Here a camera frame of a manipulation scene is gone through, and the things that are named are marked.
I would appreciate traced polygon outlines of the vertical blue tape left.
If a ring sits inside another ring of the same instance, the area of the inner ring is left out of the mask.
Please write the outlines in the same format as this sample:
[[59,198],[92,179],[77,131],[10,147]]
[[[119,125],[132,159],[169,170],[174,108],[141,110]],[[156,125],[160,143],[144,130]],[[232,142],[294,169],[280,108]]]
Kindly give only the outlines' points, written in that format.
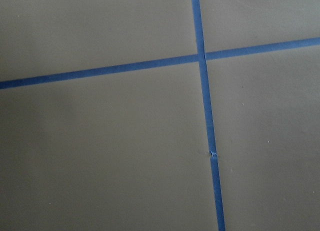
[[210,94],[210,86],[209,86],[209,75],[208,75],[208,67],[207,67],[207,60],[206,60],[206,54],[205,54],[205,40],[204,40],[200,0],[191,0],[191,3],[192,3],[192,11],[193,11],[193,21],[194,21],[194,29],[195,29],[195,38],[196,38],[198,65],[199,65],[199,72],[200,72],[208,150],[210,153],[210,167],[211,167],[211,176],[212,176],[212,183],[213,183],[217,227],[219,231],[224,231],[226,229],[226,225],[225,225],[225,217],[224,217],[219,162],[218,162],[218,154],[217,154],[217,147],[216,147],[214,119],[213,119],[211,94]]

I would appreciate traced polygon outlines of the horizontal blue tape left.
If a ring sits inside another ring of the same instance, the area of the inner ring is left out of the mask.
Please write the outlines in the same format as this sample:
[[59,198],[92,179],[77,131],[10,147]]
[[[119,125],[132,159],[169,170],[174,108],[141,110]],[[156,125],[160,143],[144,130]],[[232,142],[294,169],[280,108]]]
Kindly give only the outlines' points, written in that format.
[[[314,38],[307,38],[307,39],[299,39],[299,40],[292,40],[292,41],[285,41],[285,42],[277,42],[277,43],[270,43],[270,44],[262,44],[262,45],[255,45],[255,46],[248,46],[248,47],[241,47],[241,48],[212,51],[212,52],[205,53],[205,58],[209,61],[219,60],[219,59],[253,55],[253,54],[259,54],[259,53],[268,53],[268,52],[275,52],[275,51],[281,51],[281,50],[290,50],[290,49],[299,49],[304,47],[318,46],[319,44],[320,44],[320,38],[314,37]],[[1,81],[0,88],[2,90],[5,90],[5,89],[11,89],[11,88],[17,88],[17,87],[23,87],[23,86],[32,86],[32,85],[67,81],[67,80],[73,80],[73,79],[82,79],[82,78],[101,76],[101,75],[109,75],[109,74],[124,73],[124,72],[138,71],[138,70],[144,70],[144,69],[196,63],[198,61],[199,61],[199,58],[196,54],[183,55],[183,56],[170,57],[170,58],[164,58],[164,59],[155,59],[150,61],[134,62],[134,63],[128,63],[128,64],[114,65],[114,66],[106,66],[106,67]]]

